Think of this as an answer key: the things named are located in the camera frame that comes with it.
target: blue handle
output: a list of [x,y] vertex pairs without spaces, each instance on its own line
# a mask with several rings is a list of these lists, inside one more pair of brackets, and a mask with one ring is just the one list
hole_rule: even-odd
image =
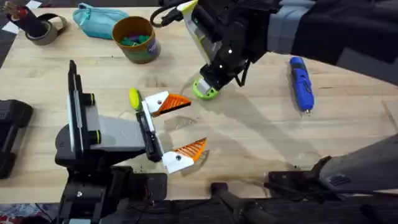
[[290,66],[297,106],[301,111],[310,111],[313,108],[314,97],[310,77],[308,76],[304,61],[300,57],[292,57],[290,59]]

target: brown cup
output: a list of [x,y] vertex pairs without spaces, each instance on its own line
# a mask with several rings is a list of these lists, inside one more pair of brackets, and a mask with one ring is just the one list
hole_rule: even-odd
[[[148,35],[149,39],[142,44],[126,46],[119,42],[131,35]],[[160,54],[160,45],[156,41],[155,31],[150,22],[139,16],[130,16],[117,22],[112,30],[112,38],[122,49],[125,56],[134,63],[148,63]]]

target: gray fabric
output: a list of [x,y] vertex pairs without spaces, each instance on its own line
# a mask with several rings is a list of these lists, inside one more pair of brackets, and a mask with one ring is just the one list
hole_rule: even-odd
[[320,181],[333,190],[387,190],[398,188],[398,135],[360,150],[330,159]]
[[270,15],[267,49],[270,52],[289,54],[301,17],[315,4],[308,0],[283,0],[282,8]]
[[393,64],[388,64],[354,50],[344,49],[336,66],[398,85],[398,59]]

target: pencil case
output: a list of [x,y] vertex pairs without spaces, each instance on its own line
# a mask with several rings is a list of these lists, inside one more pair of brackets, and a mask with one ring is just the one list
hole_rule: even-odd
[[117,9],[98,8],[85,3],[80,3],[73,12],[73,20],[87,36],[109,40],[112,40],[113,26],[128,16]]

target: black cable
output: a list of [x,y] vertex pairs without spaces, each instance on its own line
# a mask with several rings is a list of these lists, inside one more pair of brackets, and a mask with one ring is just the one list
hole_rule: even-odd
[[387,192],[376,192],[372,190],[321,190],[317,192],[304,192],[299,193],[299,196],[313,195],[313,194],[363,194],[363,195],[372,195],[375,197],[394,197],[398,198],[398,194],[395,193],[387,193]]
[[[209,202],[211,202],[211,200],[204,200],[204,201],[200,201],[200,202],[198,202],[198,203],[193,203],[193,204],[191,204],[191,205],[188,205],[188,206],[186,206],[186,207],[181,208],[180,211],[181,211],[181,212],[184,212],[184,211],[189,210],[189,209],[191,209],[191,208],[195,208],[195,207],[199,207],[199,206],[205,205],[205,204],[207,204],[207,203],[209,203]],[[134,207],[134,206],[130,206],[130,208],[134,209],[134,210],[137,211],[137,212],[146,213],[146,214],[151,214],[151,215],[165,215],[165,214],[170,214],[170,213],[171,213],[171,211],[166,211],[166,212],[148,212],[148,211],[146,211],[145,209],[144,209],[144,210],[141,210],[141,209],[136,208],[136,207]]]
[[35,203],[35,206],[36,206],[44,215],[46,215],[46,216],[49,218],[50,222],[52,222],[51,216],[50,216],[47,212],[45,212],[44,209],[43,209],[42,207],[40,207],[40,205],[39,205],[38,203]]
[[363,194],[363,195],[372,195],[375,197],[398,197],[398,194],[394,193],[386,193],[386,192],[376,192],[372,190],[321,190],[316,192],[298,192],[295,189],[291,189],[286,186],[282,186],[280,184],[275,183],[264,183],[264,187],[269,188],[278,188],[284,190],[286,192],[290,192],[290,197],[306,197],[311,195],[319,195],[319,194]]
[[145,211],[147,210],[148,206],[149,206],[149,203],[145,206],[144,210],[139,214],[136,224],[138,224],[141,221],[141,218],[145,214]]
[[189,1],[191,1],[191,0],[178,0],[178,1],[174,1],[174,2],[172,2],[172,3],[170,3],[170,4],[168,4],[168,5],[166,5],[166,6],[162,6],[162,7],[158,8],[158,9],[156,9],[156,10],[152,13],[152,15],[150,15],[150,19],[149,19],[150,23],[152,24],[152,26],[157,27],[157,28],[163,27],[163,26],[164,26],[163,24],[158,24],[158,23],[156,23],[156,22],[154,21],[155,17],[156,17],[157,15],[159,15],[160,13],[162,13],[162,12],[168,10],[168,9],[171,9],[171,8],[173,8],[173,7],[177,7],[178,5],[183,4],[183,3],[186,3],[186,2],[189,2]]

